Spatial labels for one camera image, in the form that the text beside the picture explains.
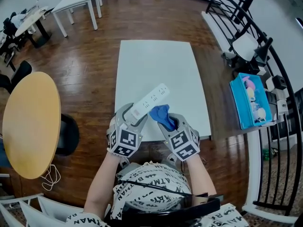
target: black metal railing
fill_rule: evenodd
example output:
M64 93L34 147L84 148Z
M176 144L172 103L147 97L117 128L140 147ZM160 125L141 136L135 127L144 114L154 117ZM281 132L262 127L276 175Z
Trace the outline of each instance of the black metal railing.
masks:
M259 46L263 46L267 41L267 35L261 31L261 29L255 24L252 19L251 13L249 12L249 6L253 0L210 0L206 13L209 14L215 23L218 25L220 30L222 31L223 35L225 36L226 40L228 41L230 48L229 51L233 51L235 54L235 50L233 49L232 43L237 38L242 36L244 33L251 34L258 42ZM274 210L283 210L285 211L285 216L290 214L290 211L293 207L294 200L297 194L300 175L301 175L301 167L302 167L302 137L301 137L301 123L300 123L300 115L298 111L298 105L295 100L294 91L288 75L282 65L275 49L273 46L269 48L269 52L276 63L277 67L279 68L281 75L284 77L287 90L289 94L288 98L288 105L292 109L292 117L294 119L294 129L293 132L296 133L297 136L297 154L296 154L296 172L294 176L294 184L290 186L289 183L289 167L290 167L290 145L289 145L289 131L287 125L287 118L284 115L284 124L287 128L286 140L287 140L287 166L286 166L286 176L285 176L285 185L283 189L283 195L279 198L279 202L277 200L277 193L281 181L283 179L280 178L280 170L281 170L281 155L280 155L280 134L279 134L279 127L277 124L275 125L276 134L277 134L277 178L275 184L275 191L273 194L272 201L271 200L272 194L270 194L270 186L271 186L271 178L272 178L272 157L271 157L271 149L272 149L272 137L270 128L267 127L267 137L268 137L268 148L269 148L269 166L268 166L268 182L266 186L266 194L265 199L263 201L260 200L261 191L262 191L262 183L263 183L263 155L262 155L262 138L261 138L261 131L259 130L260 135L260 144L261 144L261 177L260 177L260 185L259 185L259 193L257 201L254 201L253 204L265 208L270 208ZM272 70L267 63L267 67L271 76L273 76ZM287 204L285 204L285 193L286 191L291 191L291 196Z

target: blue rag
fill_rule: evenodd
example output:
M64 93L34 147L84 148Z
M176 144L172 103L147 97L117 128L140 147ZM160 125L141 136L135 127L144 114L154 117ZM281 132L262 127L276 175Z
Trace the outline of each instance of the blue rag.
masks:
M157 121L159 123L162 123L168 128L170 131L173 131L176 129L175 122L169 118L169 105L160 105L155 106L150 111L150 116L154 121Z

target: white power strip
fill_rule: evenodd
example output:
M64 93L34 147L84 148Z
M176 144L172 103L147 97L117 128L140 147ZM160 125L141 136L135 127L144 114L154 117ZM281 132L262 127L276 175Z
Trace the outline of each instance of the white power strip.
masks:
M142 98L138 103L132 106L130 112L136 120L140 120L144 115L146 115L154 106L159 105L159 103L169 95L170 91L161 83L148 95Z

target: white wall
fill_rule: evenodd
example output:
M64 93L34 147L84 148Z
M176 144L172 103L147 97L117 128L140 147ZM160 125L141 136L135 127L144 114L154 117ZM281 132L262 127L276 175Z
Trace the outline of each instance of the white wall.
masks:
M60 0L39 0L41 6L53 8ZM0 0L0 21L13 11L34 5L36 0ZM274 39L273 46L292 82L294 91L303 88L303 30L295 21L297 11L286 0L254 0L250 11L256 24ZM274 73L279 70L271 65Z

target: wooden floor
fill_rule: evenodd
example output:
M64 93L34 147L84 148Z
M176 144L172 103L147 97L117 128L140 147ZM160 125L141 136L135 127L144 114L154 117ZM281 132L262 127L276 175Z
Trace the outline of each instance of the wooden floor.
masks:
M93 30L87 7L74 10L74 25L69 23L66 13L60 14L68 38L63 37L51 14L42 20L45 28L53 33L51 40L40 49L28 42L16 55L14 63L19 65L27 60L33 71L46 72L54 79L62 113L70 114L78 123L80 143L71 156L55 156L53 163L61 180L52 191L42 188L41 178L27 180L13 169L2 168L2 173L11 175L11 182L6 181L7 190L16 197L43 192L50 199L82 207L107 152L105 134L114 113L120 41L175 40L217 48L201 16L206 6L201 0L103 0L97 31ZM10 69L3 69L2 73L12 74ZM1 119L8 97L1 89ZM167 155L162 144L144 144L133 160L139 163L158 161ZM206 168L218 193L224 194L225 202L240 208L245 202L249 173L244 137L204 140L201 156L208 162Z

